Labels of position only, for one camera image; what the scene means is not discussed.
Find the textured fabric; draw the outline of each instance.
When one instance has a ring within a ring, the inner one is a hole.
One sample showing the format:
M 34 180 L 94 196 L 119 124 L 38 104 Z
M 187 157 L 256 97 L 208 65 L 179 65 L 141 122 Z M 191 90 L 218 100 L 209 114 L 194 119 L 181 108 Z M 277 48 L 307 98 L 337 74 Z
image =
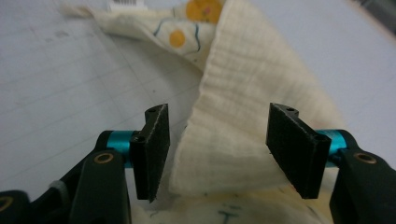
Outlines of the textured fabric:
M 228 0 L 175 156 L 170 190 L 181 197 L 166 210 L 133 207 L 134 223 L 331 223 L 337 170 L 325 172 L 317 200 L 301 199 L 265 145 L 271 102 L 299 109 L 315 129 L 344 128 L 332 100 L 260 11 Z
M 182 197 L 169 210 L 133 206 L 135 224 L 331 223 L 315 204 L 302 202 L 293 189 Z
M 270 103 L 300 110 L 314 129 L 344 127 L 332 100 L 262 13 L 249 1 L 229 0 L 170 190 L 198 196 L 288 183 L 265 145 Z
M 106 33 L 151 41 L 204 70 L 222 9 L 221 2 L 191 0 L 166 10 L 113 12 L 63 5 L 61 11 L 69 16 L 94 17 Z

